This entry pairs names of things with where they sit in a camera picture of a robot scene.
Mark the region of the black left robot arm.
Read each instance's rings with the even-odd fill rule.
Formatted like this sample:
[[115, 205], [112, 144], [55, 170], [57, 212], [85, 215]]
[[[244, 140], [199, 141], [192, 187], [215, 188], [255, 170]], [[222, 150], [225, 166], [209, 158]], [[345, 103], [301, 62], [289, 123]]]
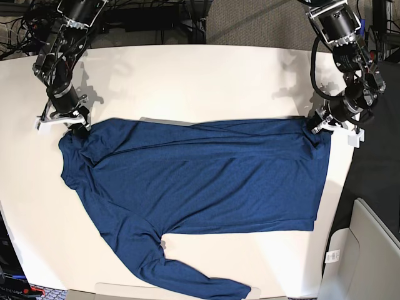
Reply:
[[[356, 134], [374, 118], [373, 109], [384, 94], [386, 83], [361, 35], [362, 24], [347, 1], [301, 1], [316, 34], [311, 50], [312, 88], [324, 102], [307, 126], [313, 134], [323, 130], [348, 130]], [[323, 43], [332, 54], [346, 87], [336, 96], [323, 92], [316, 82], [316, 55]]]

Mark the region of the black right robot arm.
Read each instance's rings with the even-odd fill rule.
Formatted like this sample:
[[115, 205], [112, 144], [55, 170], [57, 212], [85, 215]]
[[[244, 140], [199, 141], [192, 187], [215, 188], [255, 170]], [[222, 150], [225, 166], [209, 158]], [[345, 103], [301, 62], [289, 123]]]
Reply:
[[75, 65], [96, 35], [97, 18], [107, 1], [60, 1], [53, 32], [39, 51], [32, 66], [34, 75], [45, 85], [47, 103], [37, 117], [42, 130], [64, 124], [77, 137], [86, 138], [91, 130], [88, 97], [79, 96], [73, 86]]

